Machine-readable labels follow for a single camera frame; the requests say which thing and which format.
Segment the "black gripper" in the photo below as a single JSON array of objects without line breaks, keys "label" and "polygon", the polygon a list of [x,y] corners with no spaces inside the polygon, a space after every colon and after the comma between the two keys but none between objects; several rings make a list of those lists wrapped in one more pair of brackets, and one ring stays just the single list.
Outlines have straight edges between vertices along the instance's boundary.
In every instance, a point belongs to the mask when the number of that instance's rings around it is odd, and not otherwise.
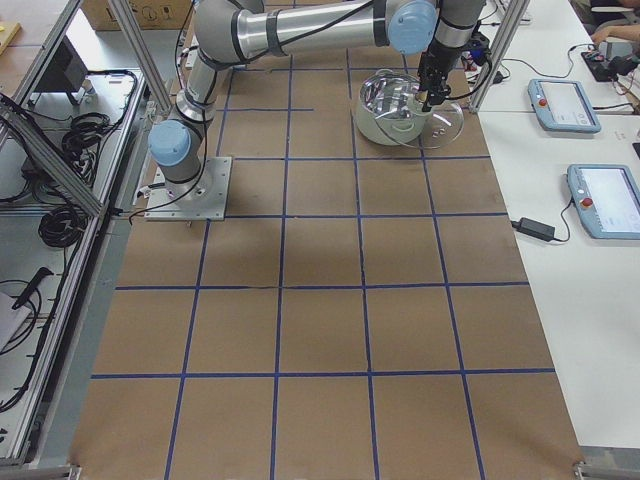
[{"label": "black gripper", "polygon": [[456,49],[442,43],[432,43],[421,54],[418,67],[420,81],[418,100],[422,111],[430,112],[448,99],[451,88],[447,84],[448,75],[456,63]]}]

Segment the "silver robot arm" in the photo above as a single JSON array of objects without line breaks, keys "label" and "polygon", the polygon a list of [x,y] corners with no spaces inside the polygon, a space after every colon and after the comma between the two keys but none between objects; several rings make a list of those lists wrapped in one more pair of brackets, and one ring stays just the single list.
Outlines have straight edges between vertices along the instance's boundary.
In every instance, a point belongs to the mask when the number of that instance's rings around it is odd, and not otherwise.
[{"label": "silver robot arm", "polygon": [[344,1],[266,11],[261,1],[202,1],[194,11],[198,53],[171,116],[154,126],[149,149],[168,188],[180,196],[201,177],[198,156],[228,69],[264,56],[390,46],[421,56],[424,110],[450,97],[450,71],[477,29],[482,1]]}]

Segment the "person hand at desk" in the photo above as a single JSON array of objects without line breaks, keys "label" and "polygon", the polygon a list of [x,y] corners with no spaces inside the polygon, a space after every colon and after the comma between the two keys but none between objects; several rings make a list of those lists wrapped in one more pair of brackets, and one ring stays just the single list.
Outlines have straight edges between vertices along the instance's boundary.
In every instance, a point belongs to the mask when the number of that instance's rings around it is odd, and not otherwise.
[{"label": "person hand at desk", "polygon": [[597,29],[591,35],[591,41],[594,44],[600,44],[608,38],[616,38],[624,40],[627,36],[628,25],[609,25]]}]

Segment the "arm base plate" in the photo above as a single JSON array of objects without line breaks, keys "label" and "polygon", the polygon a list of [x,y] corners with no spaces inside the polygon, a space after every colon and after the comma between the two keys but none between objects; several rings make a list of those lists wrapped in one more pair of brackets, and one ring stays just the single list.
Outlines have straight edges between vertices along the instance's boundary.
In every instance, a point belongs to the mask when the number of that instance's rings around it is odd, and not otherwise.
[{"label": "arm base plate", "polygon": [[155,181],[164,186],[150,192],[144,218],[151,221],[221,221],[225,218],[228,187],[233,159],[229,156],[208,157],[198,184],[181,200],[172,203],[191,185],[167,183],[159,167]]}]

